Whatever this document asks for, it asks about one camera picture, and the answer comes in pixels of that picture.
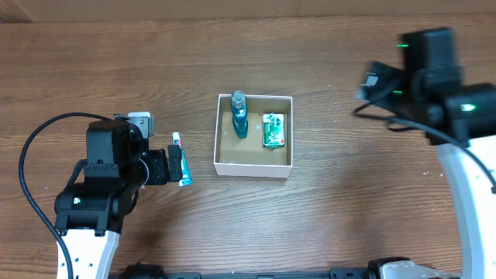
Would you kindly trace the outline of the teal toothpaste tube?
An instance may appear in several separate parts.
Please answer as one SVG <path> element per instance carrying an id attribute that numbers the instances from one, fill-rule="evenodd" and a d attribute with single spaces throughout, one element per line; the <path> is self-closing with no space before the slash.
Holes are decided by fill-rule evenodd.
<path id="1" fill-rule="evenodd" d="M 184 147 L 181 140 L 181 135 L 179 132 L 172 133 L 173 144 L 179 146 L 181 150 L 181 171 L 182 171 L 182 179 L 179 180 L 178 185 L 180 187 L 185 187 L 193 184 L 193 180 L 191 178 L 191 172 L 189 170 L 188 162 L 184 153 Z"/>

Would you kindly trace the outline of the blue Listerine mouthwash bottle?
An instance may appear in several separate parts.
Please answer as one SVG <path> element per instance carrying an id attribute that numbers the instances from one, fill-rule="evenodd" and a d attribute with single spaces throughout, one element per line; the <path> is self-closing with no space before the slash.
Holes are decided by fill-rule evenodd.
<path id="1" fill-rule="evenodd" d="M 247 138 L 248 118 L 246 96 L 242 91 L 234 91 L 231 94 L 230 108 L 232 113 L 232 124 L 236 135 L 240 139 Z"/>

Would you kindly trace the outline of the green soap packet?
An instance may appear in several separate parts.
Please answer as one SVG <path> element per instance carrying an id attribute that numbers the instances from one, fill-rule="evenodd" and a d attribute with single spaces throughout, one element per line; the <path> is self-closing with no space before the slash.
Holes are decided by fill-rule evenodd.
<path id="1" fill-rule="evenodd" d="M 284 114 L 263 114 L 263 146 L 277 149 L 285 145 Z"/>

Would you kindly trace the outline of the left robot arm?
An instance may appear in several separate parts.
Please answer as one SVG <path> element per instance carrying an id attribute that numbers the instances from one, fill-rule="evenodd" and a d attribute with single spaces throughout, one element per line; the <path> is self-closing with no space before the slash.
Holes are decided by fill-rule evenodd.
<path id="1" fill-rule="evenodd" d="M 136 206 L 138 190 L 182 179 L 180 148 L 150 149 L 153 134 L 149 112 L 89 124 L 87 157 L 74 168 L 54 204 L 55 227 L 70 256 L 59 255 L 58 277 L 70 267 L 76 278 L 107 278 L 123 220 Z"/>

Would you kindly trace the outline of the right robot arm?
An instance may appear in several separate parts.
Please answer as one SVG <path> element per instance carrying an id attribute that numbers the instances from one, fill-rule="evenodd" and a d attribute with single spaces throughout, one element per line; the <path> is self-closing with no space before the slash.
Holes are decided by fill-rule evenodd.
<path id="1" fill-rule="evenodd" d="M 420 130 L 436 148 L 452 194 L 462 270 L 448 273 L 405 257 L 372 260 L 367 278 L 495 276 L 495 86 L 463 84 L 453 31 L 443 27 L 399 36 L 403 67 L 370 63 L 353 114 L 388 130 Z"/>

